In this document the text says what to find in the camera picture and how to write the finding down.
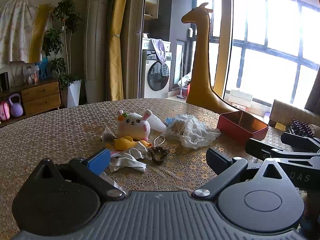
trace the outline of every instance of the purple kettlebell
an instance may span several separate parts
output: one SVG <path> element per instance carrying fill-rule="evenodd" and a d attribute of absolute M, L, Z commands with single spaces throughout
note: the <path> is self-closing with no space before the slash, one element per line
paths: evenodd
<path fill-rule="evenodd" d="M 19 98 L 19 102 L 18 103 L 12 103 L 11 98 L 14 97 L 18 97 Z M 23 108 L 21 106 L 21 97 L 19 94 L 12 94 L 11 96 L 9 96 L 9 104 L 11 106 L 11 114 L 14 117 L 19 117 L 23 115 Z"/>

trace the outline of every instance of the potted plant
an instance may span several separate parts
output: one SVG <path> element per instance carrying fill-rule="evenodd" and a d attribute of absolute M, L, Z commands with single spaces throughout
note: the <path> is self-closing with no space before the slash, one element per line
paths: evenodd
<path fill-rule="evenodd" d="M 50 66 L 51 71 L 60 80 L 64 105 L 66 107 L 78 106 L 81 79 L 71 73 L 70 45 L 72 34 L 76 32 L 79 26 L 81 15 L 76 12 L 76 5 L 73 0 L 60 0 L 52 15 L 55 19 L 61 20 L 62 31 L 54 28 L 48 30 L 44 37 L 42 50 L 46 56 L 49 56 L 51 52 L 54 53 L 54 59 L 50 62 Z M 61 34 L 64 37 L 64 44 L 61 41 Z M 63 46 L 66 49 L 67 63 L 63 57 L 57 58 L 57 54 L 62 53 Z"/>

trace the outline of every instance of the open red container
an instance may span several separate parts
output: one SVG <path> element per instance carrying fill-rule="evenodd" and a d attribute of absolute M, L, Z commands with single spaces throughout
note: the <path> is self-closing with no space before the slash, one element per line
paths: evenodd
<path fill-rule="evenodd" d="M 220 114 L 217 128 L 236 142 L 245 145 L 249 138 L 263 140 L 269 126 L 247 112 L 237 111 Z"/>

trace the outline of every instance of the giraffe chair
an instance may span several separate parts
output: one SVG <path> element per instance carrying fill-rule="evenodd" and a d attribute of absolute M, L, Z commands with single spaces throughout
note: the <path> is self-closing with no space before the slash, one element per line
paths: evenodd
<path fill-rule="evenodd" d="M 213 10 L 205 8 L 206 5 L 208 5 L 207 2 L 201 4 L 181 18 L 182 23 L 196 24 L 198 31 L 187 103 L 206 108 L 218 114 L 235 112 L 238 111 L 238 109 L 218 96 L 217 93 L 213 91 L 210 83 L 209 13 L 212 13 Z"/>

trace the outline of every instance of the pink toy suitcase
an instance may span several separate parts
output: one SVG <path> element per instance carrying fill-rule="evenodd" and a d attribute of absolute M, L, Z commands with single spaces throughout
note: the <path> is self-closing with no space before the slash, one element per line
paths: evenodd
<path fill-rule="evenodd" d="M 0 119 L 2 121 L 8 120 L 10 118 L 9 105 L 7 102 L 2 101 L 0 104 Z"/>

